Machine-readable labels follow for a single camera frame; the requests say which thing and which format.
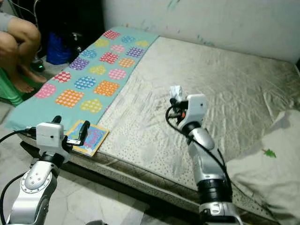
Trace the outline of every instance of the book cover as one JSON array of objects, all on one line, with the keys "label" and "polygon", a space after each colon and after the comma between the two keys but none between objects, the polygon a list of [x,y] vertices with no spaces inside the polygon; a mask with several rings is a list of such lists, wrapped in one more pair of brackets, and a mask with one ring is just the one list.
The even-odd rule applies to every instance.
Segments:
[{"label": "book cover", "polygon": [[[75,125],[67,132],[68,139],[76,139],[79,136],[79,131],[84,121],[79,120]],[[74,146],[73,150],[84,155],[92,157],[104,139],[107,137],[109,130],[96,125],[91,124],[88,130],[88,136],[85,139],[83,146]]]}]

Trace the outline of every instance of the polka dot pattern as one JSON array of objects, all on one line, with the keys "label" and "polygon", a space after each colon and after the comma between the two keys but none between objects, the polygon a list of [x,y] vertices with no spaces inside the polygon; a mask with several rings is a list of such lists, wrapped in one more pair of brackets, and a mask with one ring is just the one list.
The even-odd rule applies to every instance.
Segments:
[{"label": "polka dot pattern", "polygon": [[37,98],[47,98],[52,96],[55,91],[56,87],[53,84],[45,83],[34,96]]},{"label": "polka dot pattern", "polygon": [[87,89],[87,88],[94,86],[95,83],[96,83],[96,80],[93,77],[84,76],[84,77],[79,78],[75,82],[75,87],[78,89]]},{"label": "polka dot pattern", "polygon": [[55,100],[56,104],[73,108],[80,99],[84,96],[84,93],[75,90],[64,90]]},{"label": "polka dot pattern", "polygon": [[111,52],[106,52],[99,60],[102,62],[108,62],[109,64],[113,64],[117,59],[118,55],[113,54]]},{"label": "polka dot pattern", "polygon": [[62,71],[59,74],[55,75],[52,80],[58,81],[59,83],[65,83],[68,82],[71,79],[70,72]]},{"label": "polka dot pattern", "polygon": [[135,43],[137,46],[141,46],[141,47],[147,47],[149,45],[149,43],[147,41],[137,41]]},{"label": "polka dot pattern", "polygon": [[89,69],[89,71],[92,73],[92,74],[97,74],[97,75],[102,75],[106,72],[106,69],[103,65],[101,66],[97,66],[97,67],[91,67]]},{"label": "polka dot pattern", "polygon": [[78,57],[70,64],[69,67],[75,70],[83,70],[89,64],[89,62],[90,61]]},{"label": "polka dot pattern", "polygon": [[124,58],[119,61],[119,65],[124,68],[131,67],[135,64],[135,61],[129,58]]},{"label": "polka dot pattern", "polygon": [[113,80],[120,80],[126,76],[126,72],[122,69],[112,69],[111,71],[109,71],[108,75],[109,78]]},{"label": "polka dot pattern", "polygon": [[117,33],[113,30],[108,30],[103,34],[104,37],[109,38],[109,39],[116,39],[118,36],[120,36],[120,33]]},{"label": "polka dot pattern", "polygon": [[97,41],[95,41],[95,46],[96,47],[106,47],[109,45],[109,40],[106,39],[98,39]]},{"label": "polka dot pattern", "polygon": [[102,104],[99,99],[93,99],[83,102],[80,105],[81,110],[89,110],[91,113],[98,113],[102,108]]},{"label": "polka dot pattern", "polygon": [[144,51],[145,50],[142,48],[133,47],[126,53],[126,55],[138,58],[143,55]]},{"label": "polka dot pattern", "polygon": [[118,53],[122,53],[123,51],[125,51],[125,48],[123,45],[112,45],[111,50]]},{"label": "polka dot pattern", "polygon": [[89,49],[86,49],[84,50],[82,53],[81,53],[82,56],[84,57],[88,57],[90,59],[93,59],[97,56],[97,53],[95,50],[89,50]]},{"label": "polka dot pattern", "polygon": [[95,89],[94,93],[104,96],[112,96],[115,91],[120,87],[118,83],[109,81],[102,81]]},{"label": "polka dot pattern", "polygon": [[131,42],[134,42],[135,41],[135,38],[132,37],[132,36],[124,36],[122,37],[122,42],[124,43],[131,43]]}]

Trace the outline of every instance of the knee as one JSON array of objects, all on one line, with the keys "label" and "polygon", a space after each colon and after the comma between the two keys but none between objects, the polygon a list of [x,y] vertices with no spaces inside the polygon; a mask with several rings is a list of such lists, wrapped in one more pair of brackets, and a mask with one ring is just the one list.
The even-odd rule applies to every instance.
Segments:
[{"label": "knee", "polygon": [[31,41],[33,43],[40,43],[41,41],[41,33],[37,29],[35,25],[28,22],[26,23],[26,26],[23,29],[24,35],[28,41]]},{"label": "knee", "polygon": [[13,36],[1,32],[0,34],[0,50],[4,55],[17,55],[18,44]]}]

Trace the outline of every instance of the gray shorts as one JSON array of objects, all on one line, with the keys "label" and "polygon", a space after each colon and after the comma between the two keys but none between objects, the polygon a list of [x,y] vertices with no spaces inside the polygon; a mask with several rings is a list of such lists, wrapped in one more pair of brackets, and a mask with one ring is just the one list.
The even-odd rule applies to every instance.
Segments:
[{"label": "gray shorts", "polygon": [[13,15],[3,13],[0,11],[0,31],[8,31],[8,23],[12,18],[14,18]]}]

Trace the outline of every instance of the bed sheet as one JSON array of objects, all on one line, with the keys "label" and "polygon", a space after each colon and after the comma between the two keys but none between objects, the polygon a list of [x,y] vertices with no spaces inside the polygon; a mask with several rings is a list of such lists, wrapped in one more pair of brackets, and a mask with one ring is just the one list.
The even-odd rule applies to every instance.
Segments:
[{"label": "bed sheet", "polygon": [[[105,154],[172,181],[189,190],[182,196],[194,202],[186,140],[165,122],[172,85],[181,85],[184,95],[207,96],[203,126],[226,161],[259,139],[281,110],[299,109],[300,79],[293,64],[159,37],[100,120],[111,133],[96,160]],[[158,180],[154,176],[151,183]],[[241,208],[268,216],[241,195],[236,191],[234,197]]]}]

